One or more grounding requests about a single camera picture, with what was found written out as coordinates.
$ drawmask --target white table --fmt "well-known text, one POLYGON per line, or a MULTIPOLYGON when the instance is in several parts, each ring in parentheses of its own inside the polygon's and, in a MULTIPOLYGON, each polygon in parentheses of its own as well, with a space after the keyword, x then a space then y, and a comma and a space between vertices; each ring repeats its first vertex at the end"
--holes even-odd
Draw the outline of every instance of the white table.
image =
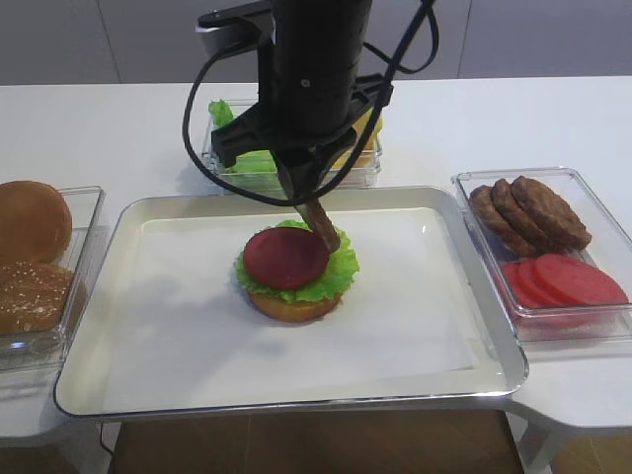
MULTIPOLYGON (((209 184, 180 137, 188 91, 180 84, 0 87, 0 182, 100 185, 110 222, 139 198, 205 193, 209 184)), ((209 84, 198 96, 192 138, 201 144, 206 100, 256 98, 256 88, 209 84)), ((384 122, 379 186, 450 189, 462 171, 565 165, 632 233, 632 78, 401 82, 384 122)), ((529 355, 528 380, 500 405, 536 423, 518 444, 529 472, 545 469, 566 435, 632 427, 630 344, 592 357, 529 355)), ((53 380, 0 375, 0 440, 64 430, 67 420, 50 402, 53 380), (16 388, 24 380, 10 377, 39 385, 16 388)))

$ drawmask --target gray wall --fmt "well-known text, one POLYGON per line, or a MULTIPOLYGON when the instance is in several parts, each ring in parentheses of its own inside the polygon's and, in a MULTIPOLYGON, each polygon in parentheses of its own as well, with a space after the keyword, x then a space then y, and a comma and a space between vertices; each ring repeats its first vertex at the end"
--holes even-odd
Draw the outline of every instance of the gray wall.
MULTIPOLYGON (((4 0, 0 84, 191 82, 198 15, 244 0, 4 0)), ((368 40, 392 52, 417 0, 373 0, 368 40)), ((418 78, 632 74, 632 0, 438 0, 439 55, 418 78)), ((429 50, 425 26, 407 65, 429 50)), ((362 72, 384 66, 370 54, 362 72)), ((210 81, 254 81, 253 54, 210 81)))

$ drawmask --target wooden floor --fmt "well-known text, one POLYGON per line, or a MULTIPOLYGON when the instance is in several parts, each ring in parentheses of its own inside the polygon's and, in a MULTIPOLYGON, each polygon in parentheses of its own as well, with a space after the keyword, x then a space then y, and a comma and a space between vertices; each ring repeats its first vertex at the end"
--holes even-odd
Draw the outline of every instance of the wooden floor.
MULTIPOLYGON (((629 474, 632 438, 570 442, 555 474, 629 474)), ((520 474, 492 411, 311 413, 125 425, 116 474, 520 474)), ((2 474, 76 474, 52 447, 0 449, 2 474)))

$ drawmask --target burger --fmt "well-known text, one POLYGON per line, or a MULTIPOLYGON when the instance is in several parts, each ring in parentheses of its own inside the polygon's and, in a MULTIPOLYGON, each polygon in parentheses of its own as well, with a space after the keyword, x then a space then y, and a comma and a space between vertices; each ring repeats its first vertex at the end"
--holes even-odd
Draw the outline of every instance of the burger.
POLYGON ((332 311, 359 271, 356 252, 336 229, 330 254, 304 222, 285 220, 253 236, 235 261, 237 280, 255 307, 279 321, 299 323, 332 311))

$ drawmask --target lettuce container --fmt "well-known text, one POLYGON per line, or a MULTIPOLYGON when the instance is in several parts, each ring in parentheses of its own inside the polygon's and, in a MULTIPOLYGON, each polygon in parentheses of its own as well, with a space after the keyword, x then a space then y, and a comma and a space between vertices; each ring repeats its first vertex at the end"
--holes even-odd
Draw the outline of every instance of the lettuce container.
MULTIPOLYGON (((233 115, 238 117, 256 103, 254 99, 239 101, 226 101, 233 115)), ((256 192, 278 192, 280 183, 277 178, 277 169, 270 153, 256 151, 247 153, 238 158, 237 164, 231 168, 224 168, 217 156, 213 153, 210 134, 215 130, 215 123, 211 114, 208 115, 208 126, 204 137, 201 160, 215 175, 223 181, 239 188, 256 192)), ((325 177, 324 183, 329 182, 342 168, 345 159, 350 152, 343 154, 325 177)), ((377 174, 380 171, 379 160, 382 156, 382 148, 378 139, 369 143, 361 152, 356 167, 341 182, 342 188, 370 188, 375 186, 377 174)))

